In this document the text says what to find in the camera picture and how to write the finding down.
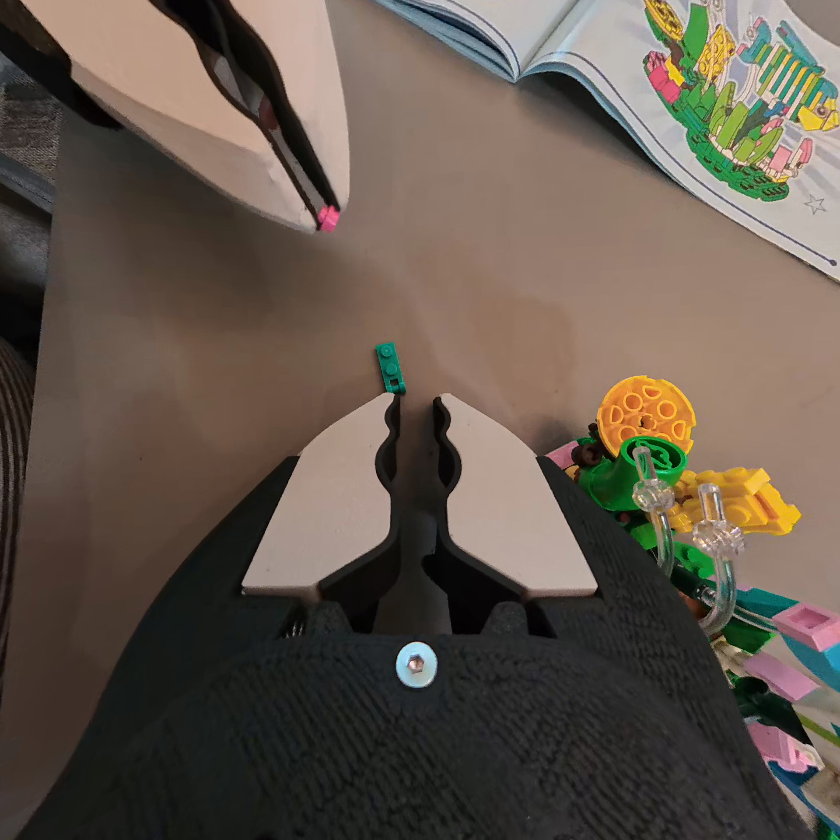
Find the toy brick instruction booklet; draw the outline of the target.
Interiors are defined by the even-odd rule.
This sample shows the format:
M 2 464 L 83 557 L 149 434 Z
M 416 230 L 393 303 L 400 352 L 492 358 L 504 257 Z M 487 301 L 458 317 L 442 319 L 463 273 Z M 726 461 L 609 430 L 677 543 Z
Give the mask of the toy brick instruction booklet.
M 664 173 L 839 279 L 839 50 L 777 1 L 381 1 L 509 82 L 582 84 Z

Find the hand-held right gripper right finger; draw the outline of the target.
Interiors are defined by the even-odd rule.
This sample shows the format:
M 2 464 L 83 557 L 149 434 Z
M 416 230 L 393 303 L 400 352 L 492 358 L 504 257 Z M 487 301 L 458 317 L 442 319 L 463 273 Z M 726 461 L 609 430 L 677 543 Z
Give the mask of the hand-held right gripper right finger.
M 454 634 L 478 634 L 501 603 L 592 597 L 598 584 L 538 456 L 467 402 L 434 399 L 437 508 L 423 569 Z

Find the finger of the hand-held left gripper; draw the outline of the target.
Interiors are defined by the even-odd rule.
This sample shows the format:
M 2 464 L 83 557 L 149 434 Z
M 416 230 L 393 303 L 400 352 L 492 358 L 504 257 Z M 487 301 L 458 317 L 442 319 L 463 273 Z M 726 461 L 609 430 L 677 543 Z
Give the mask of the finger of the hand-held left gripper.
M 214 2 L 23 4 L 68 54 L 72 79 L 106 113 L 218 190 L 215 152 L 237 142 L 226 133 L 237 128 L 227 108 L 238 116 L 244 99 L 222 54 Z M 318 231 L 318 213 L 258 214 Z
M 325 2 L 214 2 L 222 54 L 244 101 L 213 184 L 260 214 L 339 214 L 350 142 Z

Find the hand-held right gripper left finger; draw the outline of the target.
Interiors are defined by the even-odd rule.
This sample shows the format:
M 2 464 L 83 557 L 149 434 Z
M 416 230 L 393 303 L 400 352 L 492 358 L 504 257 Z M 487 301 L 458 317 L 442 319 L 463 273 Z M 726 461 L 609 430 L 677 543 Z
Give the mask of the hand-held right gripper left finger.
M 355 631 L 372 630 L 401 569 L 392 500 L 400 403 L 398 395 L 378 395 L 290 460 L 290 477 L 242 580 L 244 595 L 335 602 Z

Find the colourful toy brick flower model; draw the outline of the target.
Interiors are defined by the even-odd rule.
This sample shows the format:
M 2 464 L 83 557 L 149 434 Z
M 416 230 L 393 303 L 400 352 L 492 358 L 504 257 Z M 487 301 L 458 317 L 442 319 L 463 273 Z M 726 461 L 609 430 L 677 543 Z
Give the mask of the colourful toy brick flower model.
M 691 470 L 696 425 L 676 385 L 634 375 L 548 458 L 667 574 L 777 785 L 816 838 L 838 838 L 838 614 L 736 582 L 744 536 L 802 515 L 764 469 Z

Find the grey desk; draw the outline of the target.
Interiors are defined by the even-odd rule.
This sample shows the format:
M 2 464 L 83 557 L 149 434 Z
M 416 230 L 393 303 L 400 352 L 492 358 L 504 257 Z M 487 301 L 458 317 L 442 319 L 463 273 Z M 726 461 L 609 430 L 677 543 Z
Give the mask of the grey desk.
M 699 469 L 761 467 L 802 512 L 745 582 L 838 612 L 838 285 L 680 189 L 564 77 L 513 87 L 371 2 L 329 5 L 351 195 L 309 236 L 128 133 L 60 142 L 2 705 L 2 838 L 66 765 L 184 558 L 273 468 L 382 388 L 402 575 L 375 631 L 448 630 L 431 404 L 543 453 L 627 375 L 676 383 Z

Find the teal green toy clip plate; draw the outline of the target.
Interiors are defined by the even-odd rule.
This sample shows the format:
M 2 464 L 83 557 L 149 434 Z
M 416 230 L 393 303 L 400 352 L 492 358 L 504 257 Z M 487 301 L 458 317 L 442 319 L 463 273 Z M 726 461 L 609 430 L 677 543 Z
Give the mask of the teal green toy clip plate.
M 387 392 L 396 395 L 406 394 L 406 384 L 402 366 L 393 342 L 380 343 L 374 348 L 380 366 L 381 378 Z

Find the person's torso in striped shirt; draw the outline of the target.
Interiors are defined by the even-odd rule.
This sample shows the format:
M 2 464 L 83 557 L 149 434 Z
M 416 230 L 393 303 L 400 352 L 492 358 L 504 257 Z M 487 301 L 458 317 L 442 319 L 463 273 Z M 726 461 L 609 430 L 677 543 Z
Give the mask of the person's torso in striped shirt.
M 35 373 L 1 340 L 1 663 L 7 651 Z

